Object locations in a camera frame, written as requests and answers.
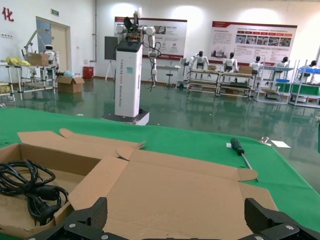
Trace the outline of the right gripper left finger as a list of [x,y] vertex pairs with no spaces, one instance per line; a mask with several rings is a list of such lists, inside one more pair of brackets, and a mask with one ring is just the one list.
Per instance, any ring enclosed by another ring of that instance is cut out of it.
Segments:
[[28,240],[97,240],[108,218],[108,201],[100,197],[89,208],[74,210],[62,223],[27,237]]

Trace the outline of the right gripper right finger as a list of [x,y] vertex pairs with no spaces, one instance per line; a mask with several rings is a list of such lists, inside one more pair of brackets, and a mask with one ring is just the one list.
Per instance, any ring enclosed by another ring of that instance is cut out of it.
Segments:
[[244,201],[244,219],[252,231],[245,240],[318,240],[320,233],[309,229],[284,212],[264,208],[253,198]]

